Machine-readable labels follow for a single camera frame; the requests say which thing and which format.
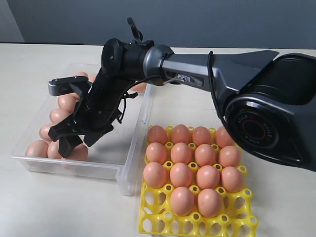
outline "white table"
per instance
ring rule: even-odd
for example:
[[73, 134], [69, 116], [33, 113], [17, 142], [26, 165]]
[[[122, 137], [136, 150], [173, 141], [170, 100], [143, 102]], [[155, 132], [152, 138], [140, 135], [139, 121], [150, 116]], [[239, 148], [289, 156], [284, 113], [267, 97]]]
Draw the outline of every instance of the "white table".
[[[1, 237], [143, 236], [137, 232], [138, 196], [122, 196], [114, 181], [28, 172], [10, 158], [20, 133], [47, 96], [46, 82], [59, 76], [70, 63], [98, 64], [101, 50], [100, 46], [0, 44]], [[209, 50], [177, 48], [175, 52]], [[253, 49], [213, 50], [237, 53]], [[316, 50], [296, 51], [316, 56]], [[188, 99], [188, 93], [195, 99]], [[178, 116], [167, 117], [168, 113]], [[183, 121], [192, 126], [219, 126], [210, 94], [185, 86], [160, 88], [150, 124]], [[316, 173], [247, 154], [243, 163], [254, 193], [252, 211], [259, 219], [257, 236], [314, 236]]]

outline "egg cup slot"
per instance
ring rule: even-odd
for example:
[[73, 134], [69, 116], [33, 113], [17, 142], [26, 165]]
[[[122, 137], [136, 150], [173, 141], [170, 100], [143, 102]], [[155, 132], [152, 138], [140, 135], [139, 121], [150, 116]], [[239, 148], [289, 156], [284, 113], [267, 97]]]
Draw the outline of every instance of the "egg cup slot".
[[[154, 189], [146, 184], [144, 178], [142, 181], [143, 188], [140, 197], [139, 232], [143, 234], [179, 237], [255, 237], [258, 219], [251, 213], [252, 191], [247, 188], [245, 182], [238, 192], [230, 193], [222, 187], [220, 180], [217, 187], [214, 189], [219, 194], [222, 201], [219, 214], [213, 218], [207, 218], [199, 213], [197, 198], [202, 189], [199, 188], [196, 183], [196, 173], [200, 167], [195, 163], [194, 151], [197, 146], [192, 143], [192, 137], [188, 146], [191, 148], [193, 155], [187, 166], [191, 169], [193, 174], [192, 182], [188, 188], [194, 195], [194, 207], [192, 212], [187, 216], [178, 216], [172, 212], [170, 196], [175, 190], [169, 177], [170, 170], [174, 166], [174, 163], [170, 159], [170, 151], [174, 146], [174, 144], [171, 143], [172, 129], [173, 126], [168, 126], [165, 129], [168, 134], [168, 142], [164, 145], [168, 153], [167, 161], [163, 164], [163, 167], [167, 172], [165, 185], [160, 189]], [[188, 127], [188, 129], [192, 134], [194, 128]], [[216, 129], [210, 128], [208, 130], [212, 135], [212, 144], [210, 145], [215, 149], [217, 154], [216, 162], [212, 166], [219, 172], [222, 172], [223, 167], [218, 163], [220, 148], [214, 143]], [[237, 166], [237, 169], [244, 177], [246, 176], [247, 168], [244, 165], [240, 163]], [[146, 198], [149, 194], [151, 196], [150, 203], [148, 203], [149, 200]]]

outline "egg tray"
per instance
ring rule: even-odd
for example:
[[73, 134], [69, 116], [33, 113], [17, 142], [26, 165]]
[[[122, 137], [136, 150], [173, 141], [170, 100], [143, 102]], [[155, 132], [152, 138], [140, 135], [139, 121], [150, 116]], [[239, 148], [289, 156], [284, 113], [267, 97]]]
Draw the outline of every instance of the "egg tray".
[[[194, 130], [193, 127], [188, 127], [190, 132]], [[201, 189], [196, 185], [195, 174], [199, 166], [194, 162], [194, 156], [188, 164], [193, 172], [193, 181], [189, 189], [195, 196], [195, 205], [193, 212], [188, 216], [178, 216], [172, 213], [170, 207], [170, 196], [175, 189], [170, 182], [169, 172], [173, 167], [170, 160], [170, 151], [173, 144], [170, 142], [173, 127], [166, 128], [168, 134], [168, 142], [165, 147], [168, 150], [168, 158], [163, 167], [167, 171], [166, 184], [159, 189], [154, 189], [142, 181], [141, 189], [141, 203], [139, 213], [138, 229], [140, 233], [151, 235], [169, 235], [169, 236], [197, 236], [197, 237], [255, 237], [256, 228], [258, 226], [257, 218], [251, 213], [251, 199], [252, 191], [247, 188], [244, 183], [242, 190], [237, 193], [229, 193], [222, 186], [221, 181], [215, 190], [222, 198], [222, 209], [220, 214], [214, 218], [203, 217], [198, 212], [197, 197]], [[212, 142], [214, 143], [215, 128], [209, 129], [212, 134]], [[188, 144], [192, 149], [193, 154], [197, 146], [192, 143]], [[216, 161], [218, 160], [218, 153], [220, 148], [216, 144], [212, 144], [216, 151]], [[222, 166], [218, 163], [213, 165], [220, 172]], [[245, 176], [247, 169], [242, 164], [237, 167], [239, 171]]]

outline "transparent plastic box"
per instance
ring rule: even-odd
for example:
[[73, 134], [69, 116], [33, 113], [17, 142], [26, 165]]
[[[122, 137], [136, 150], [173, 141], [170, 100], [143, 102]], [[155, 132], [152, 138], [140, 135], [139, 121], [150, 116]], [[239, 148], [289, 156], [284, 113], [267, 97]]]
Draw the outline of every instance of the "transparent plastic box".
[[[70, 64], [60, 77], [74, 76], [78, 71], [97, 74], [100, 65]], [[96, 144], [88, 148], [87, 161], [26, 157], [27, 147], [40, 140], [39, 130], [48, 123], [49, 113], [58, 108], [58, 97], [48, 98], [35, 114], [32, 122], [22, 134], [12, 157], [18, 159], [29, 171], [54, 173], [59, 175], [84, 176], [101, 179], [116, 179], [123, 195], [132, 195], [141, 148], [148, 128], [148, 118], [152, 106], [152, 86], [147, 85], [145, 93], [135, 99], [126, 100], [126, 112], [122, 124], [113, 123], [114, 130], [104, 135]]]

